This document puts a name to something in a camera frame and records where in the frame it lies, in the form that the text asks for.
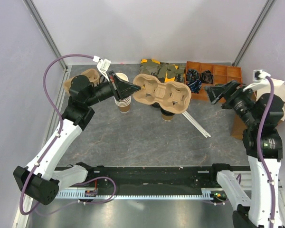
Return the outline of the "brown paper bag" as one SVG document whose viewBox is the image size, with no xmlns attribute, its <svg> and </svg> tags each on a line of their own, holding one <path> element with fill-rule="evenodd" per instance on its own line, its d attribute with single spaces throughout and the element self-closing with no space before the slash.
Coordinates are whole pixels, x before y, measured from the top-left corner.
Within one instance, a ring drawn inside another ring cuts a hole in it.
<svg viewBox="0 0 285 228">
<path fill-rule="evenodd" d="M 283 116 L 279 119 L 277 122 L 277 125 L 281 124 L 285 121 L 285 81 L 280 79 L 274 79 L 272 78 L 273 84 L 274 84 L 274 99 L 272 101 L 270 111 L 273 111 L 274 108 L 278 108 L 278 102 L 282 101 L 282 107 L 281 110 L 283 112 Z M 270 85 L 267 85 L 265 88 L 259 89 L 252 93 L 252 100 L 258 101 L 262 95 L 269 94 L 270 93 Z M 230 136 L 242 140 L 243 139 L 243 131 L 247 129 L 247 126 L 244 124 L 244 122 L 235 115 L 233 119 L 233 124 L 231 128 L 231 134 Z"/>
</svg>

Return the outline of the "single brown paper cup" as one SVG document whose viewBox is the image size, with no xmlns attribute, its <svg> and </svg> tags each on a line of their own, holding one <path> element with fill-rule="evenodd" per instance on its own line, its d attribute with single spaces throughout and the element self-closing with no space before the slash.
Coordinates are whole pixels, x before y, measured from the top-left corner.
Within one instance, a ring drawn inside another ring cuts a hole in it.
<svg viewBox="0 0 285 228">
<path fill-rule="evenodd" d="M 162 119 L 165 121 L 171 121 L 174 117 L 174 113 L 168 112 L 166 110 L 161 110 Z"/>
</svg>

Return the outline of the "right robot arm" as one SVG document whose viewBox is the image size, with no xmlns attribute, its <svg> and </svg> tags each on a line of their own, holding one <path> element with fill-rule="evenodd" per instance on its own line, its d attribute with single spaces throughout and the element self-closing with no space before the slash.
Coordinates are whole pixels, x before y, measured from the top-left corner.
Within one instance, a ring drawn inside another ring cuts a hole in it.
<svg viewBox="0 0 285 228">
<path fill-rule="evenodd" d="M 257 101 L 251 99 L 256 86 L 237 81 L 207 86 L 205 91 L 212 104 L 225 99 L 222 109 L 232 109 L 244 122 L 243 144 L 251 171 L 251 197 L 244 192 L 226 164 L 214 164 L 208 175 L 209 184 L 221 186 L 233 208 L 236 228 L 283 228 L 278 202 L 278 177 L 283 158 L 283 143 L 277 125 L 283 117 L 283 100 L 270 92 Z"/>
</svg>

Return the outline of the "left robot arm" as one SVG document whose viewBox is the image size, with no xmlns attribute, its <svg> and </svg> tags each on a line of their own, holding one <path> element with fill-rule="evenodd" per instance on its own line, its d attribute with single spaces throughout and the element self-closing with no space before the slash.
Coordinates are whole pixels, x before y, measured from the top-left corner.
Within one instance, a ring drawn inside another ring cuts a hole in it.
<svg viewBox="0 0 285 228">
<path fill-rule="evenodd" d="M 63 189 L 72 185 L 93 185 L 95 176 L 85 165 L 55 172 L 55 168 L 71 145 L 95 114 L 92 106 L 110 97 L 116 100 L 128 98 L 141 89 L 140 86 L 120 79 L 110 71 L 109 80 L 94 86 L 85 75 L 75 76 L 70 83 L 68 105 L 59 117 L 57 129 L 35 158 L 26 167 L 16 167 L 13 172 L 16 183 L 25 195 L 48 205 Z"/>
</svg>

